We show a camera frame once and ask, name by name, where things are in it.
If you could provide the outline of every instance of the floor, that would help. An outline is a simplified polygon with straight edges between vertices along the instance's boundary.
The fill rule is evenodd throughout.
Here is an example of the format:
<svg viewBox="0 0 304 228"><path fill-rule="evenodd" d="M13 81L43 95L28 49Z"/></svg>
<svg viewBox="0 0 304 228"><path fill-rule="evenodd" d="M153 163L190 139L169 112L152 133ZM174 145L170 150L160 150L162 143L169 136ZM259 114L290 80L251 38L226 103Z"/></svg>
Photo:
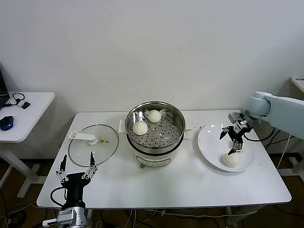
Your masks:
<svg viewBox="0 0 304 228"><path fill-rule="evenodd" d="M272 158L274 164L278 163L279 158ZM47 175L48 171L51 168L52 163L44 163L40 170L38 171L39 175ZM283 159L280 168L290 168L291 164L288 159ZM8 168L8 164L3 160L0 160L0 177L3 176L5 170ZM1 188L3 192L7 210L10 210L19 205L35 204L36 199L41 191L42 185L32 185L27 193L26 197L23 199L17 198L16 195L18 190L24 181L24 177L18 173L18 171L13 170L6 182ZM284 212L279 211L274 206L265 206L256 214L253 214L243 220L243 224L239 223L238 227L244 228L287 228L287 227L303 227L304 226L304 185L301 180L297 177L283 177L285 184L287 185L291 195L291 202L283 205L277 205L281 210L300 214L301 216L290 215ZM22 228L32 228L35 224L40 223L46 216L47 219L52 219L53 214L52 210L48 209L37 209L35 207L28 207L25 210L26 218L24 223L20 226ZM186 212L181 209L171 210L175 214L192 214L192 215L223 215L226 214L225 208L213 208L213 209L195 209L191 212ZM113 228L119 227L123 228L128 220L127 213L130 213L130 210L94 210L92 221L94 222L94 227L96 223L103 219L103 227ZM5 214L5 206L2 197L0 197L0 217ZM149 216L152 217L154 214L153 211L149 212ZM144 221L148 217L146 210L136 210L137 219L139 221ZM164 227L175 227L175 228L196 228L196 227L206 227L206 228L216 228L217 224L220 228L225 228L225 219L224 218L215 218L215 219L204 219L204 220L193 220L193 219L181 219L173 215L160 216L160 213L156 213L155 216L148 220L147 225L140 224L136 227L150 227L150 228L164 228ZM0 228L4 227L4 221L0 223Z"/></svg>

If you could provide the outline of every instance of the laptop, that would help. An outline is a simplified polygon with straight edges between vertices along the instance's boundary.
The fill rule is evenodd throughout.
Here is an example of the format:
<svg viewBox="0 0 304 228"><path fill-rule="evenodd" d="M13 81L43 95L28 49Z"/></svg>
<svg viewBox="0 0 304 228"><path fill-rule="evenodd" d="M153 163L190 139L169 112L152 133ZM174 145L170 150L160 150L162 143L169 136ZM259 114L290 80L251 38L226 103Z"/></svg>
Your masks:
<svg viewBox="0 0 304 228"><path fill-rule="evenodd" d="M9 98L10 95L8 93L8 90L6 89L4 79L0 70L0 109L8 101Z"/></svg>

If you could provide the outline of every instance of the cable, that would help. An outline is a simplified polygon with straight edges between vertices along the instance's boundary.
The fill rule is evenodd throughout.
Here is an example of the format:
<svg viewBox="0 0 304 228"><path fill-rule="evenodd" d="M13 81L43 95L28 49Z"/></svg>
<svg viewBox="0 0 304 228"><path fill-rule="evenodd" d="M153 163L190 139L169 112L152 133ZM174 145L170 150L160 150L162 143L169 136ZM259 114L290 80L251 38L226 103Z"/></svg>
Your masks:
<svg viewBox="0 0 304 228"><path fill-rule="evenodd" d="M65 194L64 194L64 197L65 197L65 200L67 200L67 189L65 189Z"/></svg>
<svg viewBox="0 0 304 228"><path fill-rule="evenodd" d="M274 145L274 144L277 144L277 143L281 143L281 142L284 142L284 141L287 141L289 138L287 138L287 139L282 139L282 140L279 140L279 141L277 141L277 142L273 142L272 144L270 144L270 145Z"/></svg>
<svg viewBox="0 0 304 228"><path fill-rule="evenodd" d="M156 215L156 212L154 212L154 214L152 215L152 217L149 217L149 215L148 215L148 218L146 219L146 220L144 220L144 221L142 221L142 223L145 223L146 221L149 221L150 219L152 219L152 218L154 218L154 216Z"/></svg>
<svg viewBox="0 0 304 228"><path fill-rule="evenodd" d="M21 95L22 98L16 98L16 97L15 97L16 94ZM12 104L11 102L9 102L9 103L7 103L7 104L4 104L3 107L10 107L10 106L13 106L13 105L18 105L19 102L20 102L20 101L23 101L24 98L25 98L24 94L18 93L18 92L13 93L12 96L13 96L13 98L15 99L16 103L15 103L15 104Z"/></svg>
<svg viewBox="0 0 304 228"><path fill-rule="evenodd" d="M281 164L281 160L282 160L282 158L283 158L283 156L284 156L284 153L285 153L285 151L286 151L286 149L287 149L287 146L288 146L288 144L289 144L290 137L291 137L291 134L289 135L289 138L288 138L288 141L287 141L287 143L286 143L285 149L284 149L284 151L283 151L283 153L282 153L281 159L280 159L280 161L279 161L279 163L278 163L276 169L278 169L279 166L280 166L280 164Z"/></svg>
<svg viewBox="0 0 304 228"><path fill-rule="evenodd" d="M53 203L57 204L58 206L63 206L61 203L58 203L56 200L54 200L53 198L53 194L55 191L58 191L60 189L64 189L64 187L58 187L58 188L55 188L54 190L51 191L51 194L50 194L50 198L51 198L51 201L53 201Z"/></svg>
<svg viewBox="0 0 304 228"><path fill-rule="evenodd" d="M117 227L117 226L115 226L115 225L113 225L113 224L111 224L111 223L106 223L105 222L105 220L103 219L103 215L102 215L102 213L101 213L101 211L100 211L100 220L103 222L103 226L105 227L105 228L120 228L120 227Z"/></svg>
<svg viewBox="0 0 304 228"><path fill-rule="evenodd" d="M40 228L40 227L43 227L43 221L44 221L44 220L47 220L47 217L48 217L48 213L47 213L47 212L48 212L48 209L46 208L46 215L44 216L42 222L37 223L37 224L34 225L32 228Z"/></svg>
<svg viewBox="0 0 304 228"><path fill-rule="evenodd" d="M129 217L129 219L128 219L127 223L125 224L125 226L124 226L123 228L126 228L126 227L127 227L127 225L128 225L128 223L129 223L130 220L131 220L131 227L133 227L133 220L132 220L132 218L131 218L132 211L133 211L133 210L131 210L131 213L130 213L130 215L129 215L129 214L127 213L127 211L124 210L124 212L127 214L127 216Z"/></svg>
<svg viewBox="0 0 304 228"><path fill-rule="evenodd" d="M261 142L261 141L265 141L267 139L269 139L275 132L275 128L272 129L272 132L264 139L258 139L258 140L255 140L255 139L249 139L247 138L247 136L244 134L244 138L247 139L248 141L252 141L252 142Z"/></svg>
<svg viewBox="0 0 304 228"><path fill-rule="evenodd" d="M266 146L265 150L267 150L267 149L268 149L268 147L271 145L272 141L275 139L275 137L277 136L277 134L279 134L280 132L281 132L281 130L278 130L278 132L277 132L277 133L275 133L275 135L274 135L274 136L272 136L272 138L271 138L271 140L270 140L269 144Z"/></svg>
<svg viewBox="0 0 304 228"><path fill-rule="evenodd" d="M180 217L178 215L175 215L176 217L178 217L179 219L193 219L193 220L199 220L199 221L204 221L204 220L207 220L207 219L211 219L217 226L217 228L219 228L219 224L218 222L214 219L214 218L189 218L189 217Z"/></svg>
<svg viewBox="0 0 304 228"><path fill-rule="evenodd" d="M48 213L47 212L48 212L48 209L46 208L46 215L44 216L43 221L47 220L47 217L48 217Z"/></svg>
<svg viewBox="0 0 304 228"><path fill-rule="evenodd" d="M304 218L304 215L290 213L290 212L287 212L287 211L283 211L282 209L278 208L278 207L275 206L275 205L272 205L272 206L274 206L274 207L275 207L277 210L279 210L280 212L286 213L286 214L288 214L288 215L294 215L294 216L299 216L299 217L303 217L303 218Z"/></svg>
<svg viewBox="0 0 304 228"><path fill-rule="evenodd" d="M148 223L145 223L145 221L139 221L137 218L135 218L136 219L136 221L139 223L139 224L137 224L137 225L140 225L140 224L142 224L142 225L145 225L145 226L147 226L147 227L150 227L150 228L154 228L153 226L151 226L151 225L149 225Z"/></svg>
<svg viewBox="0 0 304 228"><path fill-rule="evenodd" d="M53 209L51 209L51 210L52 210L53 217L56 219Z"/></svg>
<svg viewBox="0 0 304 228"><path fill-rule="evenodd" d="M154 214L150 217L150 216L149 216L149 212L148 212L148 211L146 211L146 212L147 212L147 217L148 217L149 219L154 218L154 216L156 215L156 212L154 212Z"/></svg>
<svg viewBox="0 0 304 228"><path fill-rule="evenodd" d="M25 222L27 215L25 211L10 213L8 216L9 228L20 228Z"/></svg>
<svg viewBox="0 0 304 228"><path fill-rule="evenodd" d="M102 221L98 221L98 222L96 223L95 228L101 228L101 227L103 227L103 222L102 222Z"/></svg>
<svg viewBox="0 0 304 228"><path fill-rule="evenodd" d="M15 98L15 94L19 94L19 95L21 95L23 98L22 98L22 99L21 99L21 98ZM13 94L12 94L12 97L15 99L15 101L16 101L17 99L20 99L21 101L23 101L24 98L25 98L24 94L18 93L18 92L13 93Z"/></svg>
<svg viewBox="0 0 304 228"><path fill-rule="evenodd" d="M151 210L151 209L145 209L145 210L148 210L148 211L156 211L156 212L159 212L161 213L160 211L157 211L157 210ZM250 213L247 213L247 214L237 214L237 215L219 215L219 216L212 216L212 215L179 215L179 214L170 214L170 213L165 213L163 212L164 214L166 215L177 215L177 216L185 216L185 217L208 217L208 218L220 218L220 217L233 217L233 216L243 216L243 215L252 215L252 214L255 214L257 213L257 211L253 211L253 212L250 212Z"/></svg>
<svg viewBox="0 0 304 228"><path fill-rule="evenodd" d="M11 210L13 210L13 209L15 209L15 208L19 208L19 207L23 207L23 208L21 208L21 209L19 209L19 210L16 210L16 211L11 211L11 210L10 210L11 212L9 212L8 215L9 215L9 214L12 214L12 213L16 213L16 212L22 211L22 210L24 210L25 208L28 208L29 206L33 206L33 207L35 207L35 208L41 209L40 207L38 207L38 206L36 206L36 205L34 205L34 204L21 205L21 206L14 207L14 208L12 208Z"/></svg>
<svg viewBox="0 0 304 228"><path fill-rule="evenodd" d="M4 218L4 226L3 226L3 228L5 228L5 225L7 225L7 227L9 227L9 226L8 226L8 223L7 223L7 221L8 221L8 219L7 219L8 208L7 208L7 205L6 205L6 201L5 201L3 192L2 192L1 190L0 190L0 194L1 194L2 199L3 199L3 204L4 204L4 209L5 209L5 214L4 214L4 216L1 216L1 218Z"/></svg>
<svg viewBox="0 0 304 228"><path fill-rule="evenodd" d="M136 223L136 209L135 209L135 217L134 217L134 224L133 224L133 228L135 227L135 223Z"/></svg>
<svg viewBox="0 0 304 228"><path fill-rule="evenodd" d="M193 209L190 209L190 210L186 210L186 209L182 209L183 211L186 211L186 212L191 212L191 211L194 211L195 210L195 208L193 208Z"/></svg>
<svg viewBox="0 0 304 228"><path fill-rule="evenodd" d="M5 215L7 215L8 213L8 207L6 206L6 201L5 201L5 198L4 198L4 195L3 195L3 192L0 190L0 194L2 196L2 199L3 199L3 203L4 203L4 208L5 208Z"/></svg>

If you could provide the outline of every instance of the lid handle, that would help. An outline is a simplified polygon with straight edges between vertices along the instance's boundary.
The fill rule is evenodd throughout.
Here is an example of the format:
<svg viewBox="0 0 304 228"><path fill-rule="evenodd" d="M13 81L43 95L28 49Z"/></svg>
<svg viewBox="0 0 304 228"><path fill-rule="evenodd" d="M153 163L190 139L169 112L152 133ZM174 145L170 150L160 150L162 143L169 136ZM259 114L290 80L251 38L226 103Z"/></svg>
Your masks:
<svg viewBox="0 0 304 228"><path fill-rule="evenodd" d="M93 134L79 133L79 132L71 132L68 136L69 139L78 139L78 140L87 140L90 145L94 145L97 143L97 138Z"/></svg>

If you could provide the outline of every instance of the table leg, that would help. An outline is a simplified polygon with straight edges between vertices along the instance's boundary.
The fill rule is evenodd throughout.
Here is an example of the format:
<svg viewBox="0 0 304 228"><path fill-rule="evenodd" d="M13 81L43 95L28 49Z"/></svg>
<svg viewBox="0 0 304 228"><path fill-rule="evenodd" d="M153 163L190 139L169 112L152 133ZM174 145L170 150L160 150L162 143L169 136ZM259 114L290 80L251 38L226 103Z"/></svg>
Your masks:
<svg viewBox="0 0 304 228"><path fill-rule="evenodd" d="M0 180L0 189L2 188L2 185L4 184L5 180L7 179L7 177L9 176L11 170L13 169L13 167L10 165L8 167L8 169L5 171L3 177Z"/></svg>
<svg viewBox="0 0 304 228"><path fill-rule="evenodd" d="M241 221L242 219L246 218L250 215L250 213L255 212L263 208L265 205L258 205L258 206L246 206L241 208L236 214L233 214L235 216L231 216L226 219L227 225L237 227L237 222Z"/></svg>
<svg viewBox="0 0 304 228"><path fill-rule="evenodd" d="M4 149L0 151L0 157L3 158L8 164L14 167L16 170L21 172L26 180L21 186L17 197L23 198L27 194L31 184L43 184L47 177L38 176L36 172L40 168L40 164L33 165L33 168L30 169L26 164L24 164L19 158L16 157L10 150Z"/></svg>
<svg viewBox="0 0 304 228"><path fill-rule="evenodd" d="M93 213L93 209L88 209L87 211L87 219L91 219Z"/></svg>
<svg viewBox="0 0 304 228"><path fill-rule="evenodd" d="M304 159L300 162L298 162L295 157L290 157L288 159L293 167L291 169L278 169L279 174L282 177L298 176L304 183Z"/></svg>

